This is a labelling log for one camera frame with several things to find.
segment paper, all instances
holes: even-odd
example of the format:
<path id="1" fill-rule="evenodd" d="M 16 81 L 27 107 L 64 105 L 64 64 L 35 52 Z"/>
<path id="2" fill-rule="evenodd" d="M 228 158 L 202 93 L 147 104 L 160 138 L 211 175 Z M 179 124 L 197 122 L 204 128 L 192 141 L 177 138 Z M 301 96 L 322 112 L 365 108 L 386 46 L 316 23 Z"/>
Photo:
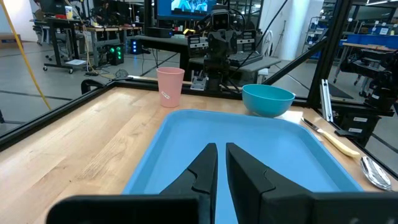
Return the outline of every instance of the paper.
<path id="1" fill-rule="evenodd" d="M 86 61 L 74 59 L 74 60 L 71 60 L 71 61 L 65 62 L 65 63 L 68 64 L 68 65 L 83 65 L 83 64 L 86 63 Z"/>
<path id="2" fill-rule="evenodd" d="M 380 35 L 387 35 L 388 34 L 388 28 L 382 28 L 380 30 Z"/>

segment computer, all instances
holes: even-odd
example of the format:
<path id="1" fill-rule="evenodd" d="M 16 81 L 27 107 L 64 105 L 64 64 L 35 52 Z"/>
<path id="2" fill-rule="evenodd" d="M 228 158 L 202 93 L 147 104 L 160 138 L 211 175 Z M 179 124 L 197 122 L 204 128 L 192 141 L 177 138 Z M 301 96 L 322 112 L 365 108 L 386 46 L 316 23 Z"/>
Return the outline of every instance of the computer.
<path id="1" fill-rule="evenodd" d="M 40 0 L 40 6 L 45 14 L 50 14 L 50 15 L 66 14 L 64 0 Z"/>
<path id="2" fill-rule="evenodd" d="M 216 0 L 157 0 L 157 19 L 201 20 Z"/>

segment gray floor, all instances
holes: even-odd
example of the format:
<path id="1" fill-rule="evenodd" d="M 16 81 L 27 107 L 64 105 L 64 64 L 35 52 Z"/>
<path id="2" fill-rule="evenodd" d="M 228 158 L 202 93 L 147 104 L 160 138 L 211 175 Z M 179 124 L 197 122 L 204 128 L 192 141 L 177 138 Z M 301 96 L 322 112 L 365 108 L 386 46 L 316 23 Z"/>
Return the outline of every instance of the gray floor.
<path id="1" fill-rule="evenodd" d="M 85 77 L 83 70 L 75 70 L 73 74 L 69 74 L 67 70 L 59 68 L 49 68 L 45 72 L 42 70 L 43 63 L 48 62 L 45 56 L 52 54 L 51 49 L 49 46 L 41 47 L 36 43 L 24 43 L 24 50 L 30 66 L 44 95 L 49 97 L 48 100 L 52 108 L 68 102 L 68 100 L 59 100 L 57 98 L 73 99 L 80 96 L 80 83 L 84 79 L 92 78 L 106 83 L 109 81 L 109 77 L 112 77 L 110 74 L 104 74 L 103 77 Z M 179 54 L 164 51 L 158 52 L 157 63 L 161 64 L 161 67 L 178 67 Z M 287 61 L 283 61 L 277 67 L 271 67 L 269 70 L 270 75 L 288 63 Z M 316 66 L 314 63 L 303 63 L 274 85 L 290 90 L 297 96 L 308 96 Z M 117 67 L 107 67 L 103 72 L 115 73 L 119 69 L 125 69 L 130 75 L 142 75 L 146 73 L 146 77 L 156 77 L 155 67 L 156 60 L 152 54 L 127 54 L 123 64 Z M 335 70 L 336 67 L 333 67 L 329 82 L 333 81 Z M 356 77 L 356 74 L 340 73 L 335 86 L 352 96 L 354 99 L 351 101 L 363 102 L 364 98 L 358 95 L 362 80 L 356 86 L 353 85 Z M 18 92 L 26 95 L 16 95 L 5 93 L 4 91 Z M 19 50 L 0 49 L 0 110 L 4 115 L 4 119 L 26 122 L 48 111 L 40 97 L 30 95 L 38 95 L 38 93 Z M 16 126 L 15 124 L 0 124 L 0 134 Z M 396 138 L 395 131 L 397 127 L 397 115 L 393 118 L 382 118 L 374 134 L 391 146 L 398 148 L 398 138 Z M 398 154 L 383 145 L 376 138 L 371 138 L 366 148 L 379 155 L 380 158 L 389 164 L 396 164 L 395 161 L 398 161 Z"/>

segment blue bin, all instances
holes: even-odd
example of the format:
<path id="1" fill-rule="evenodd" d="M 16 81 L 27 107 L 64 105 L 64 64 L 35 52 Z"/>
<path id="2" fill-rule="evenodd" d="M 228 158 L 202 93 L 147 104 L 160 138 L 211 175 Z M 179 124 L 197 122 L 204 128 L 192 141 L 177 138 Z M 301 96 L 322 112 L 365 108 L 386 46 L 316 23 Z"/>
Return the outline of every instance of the blue bin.
<path id="1" fill-rule="evenodd" d="M 396 35 L 350 34 L 346 42 L 363 45 L 381 45 L 391 49 L 398 49 L 398 36 Z"/>

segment wooden table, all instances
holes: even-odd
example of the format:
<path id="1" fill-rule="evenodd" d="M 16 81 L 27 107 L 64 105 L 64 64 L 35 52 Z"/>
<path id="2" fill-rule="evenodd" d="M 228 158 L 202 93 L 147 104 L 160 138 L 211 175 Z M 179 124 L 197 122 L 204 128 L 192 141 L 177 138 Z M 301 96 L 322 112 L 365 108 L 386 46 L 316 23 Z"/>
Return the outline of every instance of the wooden table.
<path id="1" fill-rule="evenodd" d="M 384 51 L 396 51 L 397 49 L 390 49 L 386 46 L 381 46 L 381 45 L 373 45 L 373 44 L 353 44 L 353 43 L 343 43 L 344 46 L 347 47 L 359 47 L 359 48 L 365 48 L 365 49 L 371 49 L 371 50 L 384 50 Z"/>
<path id="2" fill-rule="evenodd" d="M 183 95 L 180 106 L 170 109 L 159 105 L 156 91 L 114 87 L 0 152 L 0 223 L 43 223 L 52 205 L 71 195 L 120 194 L 164 117 L 192 108 L 248 114 L 238 100 Z M 336 137 L 311 109 L 291 107 L 280 119 L 308 128 L 302 116 Z M 358 160 L 323 143 L 365 190 L 379 191 Z"/>

